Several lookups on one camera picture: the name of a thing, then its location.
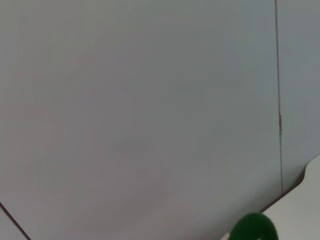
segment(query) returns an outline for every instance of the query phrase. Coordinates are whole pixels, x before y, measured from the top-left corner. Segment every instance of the white wall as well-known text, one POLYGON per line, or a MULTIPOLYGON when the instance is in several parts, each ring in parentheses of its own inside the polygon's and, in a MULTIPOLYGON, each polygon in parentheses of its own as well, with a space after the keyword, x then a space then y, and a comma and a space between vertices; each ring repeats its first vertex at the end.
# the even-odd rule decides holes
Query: white wall
POLYGON ((0 32, 32 240, 217 239, 280 195, 273 0, 3 0, 0 32))
POLYGON ((278 1, 283 186, 320 154, 320 2, 278 1))

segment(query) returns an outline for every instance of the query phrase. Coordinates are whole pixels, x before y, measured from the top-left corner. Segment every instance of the green ball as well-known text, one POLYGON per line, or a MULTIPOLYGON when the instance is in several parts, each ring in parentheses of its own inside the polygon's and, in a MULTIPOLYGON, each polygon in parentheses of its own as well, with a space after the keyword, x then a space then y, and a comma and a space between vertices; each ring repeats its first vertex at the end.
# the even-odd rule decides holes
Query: green ball
POLYGON ((273 222, 264 214, 254 212, 240 219, 230 232, 229 240, 279 240, 273 222))

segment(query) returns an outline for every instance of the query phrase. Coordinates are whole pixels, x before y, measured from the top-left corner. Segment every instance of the white panel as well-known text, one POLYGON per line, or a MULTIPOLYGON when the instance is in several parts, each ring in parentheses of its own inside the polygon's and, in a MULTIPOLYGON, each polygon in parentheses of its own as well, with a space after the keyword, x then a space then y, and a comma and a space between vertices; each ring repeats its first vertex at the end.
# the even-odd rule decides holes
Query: white panel
POLYGON ((320 1, 278 1, 283 186, 320 153, 320 1))
POLYGON ((0 2, 0 201, 32 240, 216 239, 281 192, 272 0, 0 2))

